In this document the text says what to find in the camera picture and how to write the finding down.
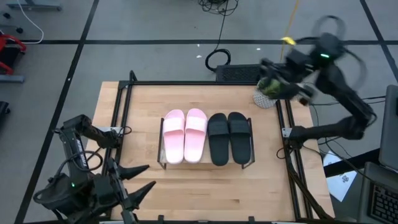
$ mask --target plant pot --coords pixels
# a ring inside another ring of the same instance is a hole
[[[253,94],[254,103],[264,109],[271,108],[275,105],[277,100],[271,100],[268,96],[262,94],[257,88],[254,90]]]

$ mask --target pink slide sandal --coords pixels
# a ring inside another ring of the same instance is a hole
[[[164,118],[164,149],[169,164],[179,164],[183,161],[184,127],[185,115],[182,110],[172,110]]]
[[[207,130],[207,117],[199,109],[190,109],[185,125],[184,158],[187,162],[197,163],[203,154]]]

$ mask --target wooden table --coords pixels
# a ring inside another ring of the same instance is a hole
[[[95,126],[110,126],[117,87],[118,82],[102,84],[93,118]],[[257,107],[252,99],[253,88],[214,85],[133,87],[127,117],[132,133],[124,137],[120,165],[149,164],[150,169],[124,181],[124,185],[128,192],[133,192],[152,180],[157,181],[141,203],[141,209],[136,211],[141,220],[156,220],[158,215],[164,215],[165,220],[246,221],[248,216],[254,216],[256,221],[294,220],[285,161],[275,155],[282,147],[277,110],[275,107],[266,110]],[[123,105],[122,100],[118,126]],[[203,110],[208,118],[215,113],[228,115],[232,111],[251,118],[256,162],[244,170],[233,163],[224,167],[183,163],[168,165],[167,170],[163,170],[157,163],[160,119],[172,109],[181,109],[186,114],[191,108]],[[313,126],[307,107],[293,101],[292,110],[296,125]],[[305,145],[318,150],[316,141],[307,141]],[[89,141],[86,150],[96,148],[96,143]],[[301,153],[309,191],[325,211],[334,216],[320,156],[308,149],[302,149]],[[90,166],[97,162],[92,158]],[[298,188],[297,192],[304,217]],[[121,207],[114,208],[112,219],[120,220],[120,211]]]

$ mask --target potted plant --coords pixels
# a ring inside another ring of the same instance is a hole
[[[264,109],[275,105],[277,100],[273,100],[272,98],[278,94],[280,90],[280,83],[278,80],[272,79],[271,84],[266,86],[267,79],[267,77],[260,79],[253,94],[254,103]]]

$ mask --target green plant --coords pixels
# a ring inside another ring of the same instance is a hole
[[[272,79],[271,84],[269,86],[266,86],[267,79],[268,78],[262,78],[257,84],[257,88],[261,91],[262,94],[273,97],[278,94],[280,90],[280,82],[278,80]]]

